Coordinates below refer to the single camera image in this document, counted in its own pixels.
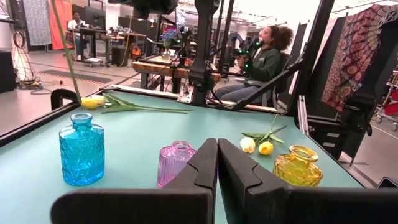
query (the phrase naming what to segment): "wheel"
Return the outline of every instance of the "wheel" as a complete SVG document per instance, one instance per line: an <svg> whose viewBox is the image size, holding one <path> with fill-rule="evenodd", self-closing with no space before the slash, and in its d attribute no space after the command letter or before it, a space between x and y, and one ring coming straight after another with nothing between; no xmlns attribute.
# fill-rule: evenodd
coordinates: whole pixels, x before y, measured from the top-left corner
<svg viewBox="0 0 398 224"><path fill-rule="evenodd" d="M398 124L394 122L394 123L392 124L391 131L397 131L397 130L398 130Z"/></svg>
<svg viewBox="0 0 398 224"><path fill-rule="evenodd" d="M377 123L377 124L380 124L381 121L382 121L381 117L380 117L380 116L377 116L377 118L376 118L376 123Z"/></svg>

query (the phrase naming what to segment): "light blue table surface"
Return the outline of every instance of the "light blue table surface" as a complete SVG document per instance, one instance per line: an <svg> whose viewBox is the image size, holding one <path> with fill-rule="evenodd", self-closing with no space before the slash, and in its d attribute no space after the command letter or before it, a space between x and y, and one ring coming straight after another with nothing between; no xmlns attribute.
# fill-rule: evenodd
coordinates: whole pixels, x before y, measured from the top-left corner
<svg viewBox="0 0 398 224"><path fill-rule="evenodd" d="M226 138L239 147L241 132L268 132L273 114L238 113L201 108L156 97L115 93L139 105L190 108L189 114L128 111L101 114L101 109L78 108L32 131L0 150L0 223L50 223L52 203L62 194L78 189L62 179L58 132L71 124L77 112L93 114L95 124L105 129L105 175L94 188L156 188L159 150L176 140L190 142L198 149L208 138ZM313 149L323 171L320 187L361 187L330 156L294 125L293 118L277 118L276 135L286 146L299 144ZM272 171L274 159L287 154L276 144L271 156L257 151L250 156ZM220 187L217 188L216 224L226 223Z"/></svg>

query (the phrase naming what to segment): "pink glass bottle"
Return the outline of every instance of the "pink glass bottle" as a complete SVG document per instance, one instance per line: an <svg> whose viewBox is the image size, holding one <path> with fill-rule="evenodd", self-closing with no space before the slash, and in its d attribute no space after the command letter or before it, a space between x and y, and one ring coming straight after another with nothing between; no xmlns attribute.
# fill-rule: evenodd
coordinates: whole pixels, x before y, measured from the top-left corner
<svg viewBox="0 0 398 224"><path fill-rule="evenodd" d="M160 150L157 187L162 188L170 182L196 153L186 141L175 141L171 146Z"/></svg>

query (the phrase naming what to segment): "green jacket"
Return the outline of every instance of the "green jacket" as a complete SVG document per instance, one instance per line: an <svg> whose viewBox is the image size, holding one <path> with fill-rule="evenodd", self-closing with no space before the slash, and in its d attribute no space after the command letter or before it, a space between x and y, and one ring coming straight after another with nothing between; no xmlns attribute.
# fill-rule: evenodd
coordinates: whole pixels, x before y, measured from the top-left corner
<svg viewBox="0 0 398 224"><path fill-rule="evenodd" d="M279 60L279 50L273 47L261 50L257 57L253 59L253 65L248 69L248 74L252 80L268 82L275 76Z"/></svg>

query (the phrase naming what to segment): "ceiling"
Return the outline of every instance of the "ceiling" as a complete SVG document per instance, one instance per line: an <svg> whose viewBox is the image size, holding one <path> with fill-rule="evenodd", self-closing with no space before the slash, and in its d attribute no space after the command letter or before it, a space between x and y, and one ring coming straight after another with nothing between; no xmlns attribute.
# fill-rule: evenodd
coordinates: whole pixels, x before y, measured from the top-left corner
<svg viewBox="0 0 398 224"><path fill-rule="evenodd" d="M318 8L320 0L235 0L233 8L233 20L245 24L253 24L258 26L267 26L269 24L283 24L287 21L298 20L299 22L307 22L313 19L313 15ZM377 0L335 0L332 11L341 11L344 14L347 8L361 6L364 4L372 4L378 2L394 1L377 1ZM179 8L187 12L196 12L195 0L180 0ZM229 0L224 0L223 17L226 17L228 11ZM218 18L219 10L214 15ZM187 15L188 21L195 16Z"/></svg>

